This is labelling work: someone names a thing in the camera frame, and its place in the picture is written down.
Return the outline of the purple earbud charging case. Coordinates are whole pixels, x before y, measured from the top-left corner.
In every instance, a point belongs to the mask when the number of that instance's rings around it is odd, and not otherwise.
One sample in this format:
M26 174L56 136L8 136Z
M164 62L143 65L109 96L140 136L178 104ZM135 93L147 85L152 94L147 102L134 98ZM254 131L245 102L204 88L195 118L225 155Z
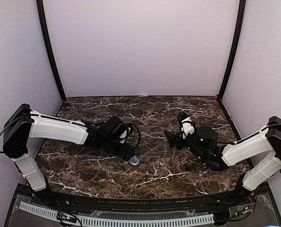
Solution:
M137 156L133 156L128 160L128 163L132 166L139 166L141 162Z

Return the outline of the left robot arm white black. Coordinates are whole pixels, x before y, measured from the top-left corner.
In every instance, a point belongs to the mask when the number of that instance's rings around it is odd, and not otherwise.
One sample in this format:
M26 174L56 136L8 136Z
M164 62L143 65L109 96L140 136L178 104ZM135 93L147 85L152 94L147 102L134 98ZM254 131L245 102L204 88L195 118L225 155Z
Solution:
M31 110L29 104L22 104L0 132L0 138L3 139L0 153L12 159L31 188L38 192L38 200L45 206L52 206L56 196L48 190L47 180L29 153L29 139L44 138L93 149L104 148L114 156L138 166L140 160L135 155L137 146L125 142L134 129L136 126L124 123L117 116L112 116L106 122L72 121L41 114Z

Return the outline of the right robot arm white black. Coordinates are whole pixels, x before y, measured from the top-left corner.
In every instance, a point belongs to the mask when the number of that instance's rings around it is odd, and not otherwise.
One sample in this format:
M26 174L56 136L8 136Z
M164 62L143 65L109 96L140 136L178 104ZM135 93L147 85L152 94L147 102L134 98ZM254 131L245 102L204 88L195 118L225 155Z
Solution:
M178 115L180 131L176 134L165 130L171 148L186 148L201 163L213 171L223 171L235 164L267 153L267 156L239 178L239 185L230 195L234 205L240 205L261 183L281 172L281 119L273 116L257 132L235 142L219 147L218 132L211 127L197 128L191 118L181 112Z

